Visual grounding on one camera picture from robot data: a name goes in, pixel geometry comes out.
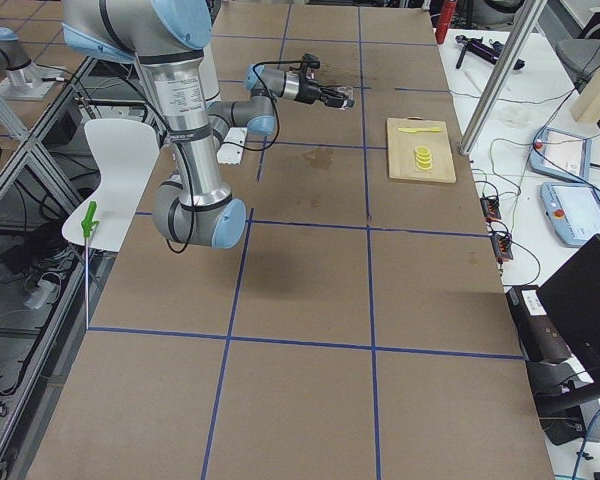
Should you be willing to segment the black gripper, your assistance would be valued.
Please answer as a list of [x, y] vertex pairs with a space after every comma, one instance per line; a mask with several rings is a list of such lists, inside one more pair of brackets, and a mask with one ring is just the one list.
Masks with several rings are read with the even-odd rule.
[[346, 95], [341, 87], [321, 87], [311, 79], [300, 79], [295, 101], [307, 105], [322, 101], [326, 107], [339, 110], [347, 110], [353, 107], [353, 99]]

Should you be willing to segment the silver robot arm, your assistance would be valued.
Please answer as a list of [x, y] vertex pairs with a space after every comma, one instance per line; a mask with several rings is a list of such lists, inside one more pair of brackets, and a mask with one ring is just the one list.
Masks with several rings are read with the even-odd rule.
[[67, 45], [86, 56], [136, 66], [177, 162], [158, 189], [153, 220], [168, 241], [184, 246], [228, 249], [242, 236], [246, 207], [223, 181], [217, 158], [231, 129], [276, 134], [279, 99], [341, 110], [354, 104], [345, 87], [311, 78], [320, 66], [311, 54], [290, 61], [288, 70], [280, 61], [250, 65], [249, 99], [221, 100], [205, 1], [67, 1], [63, 33]]

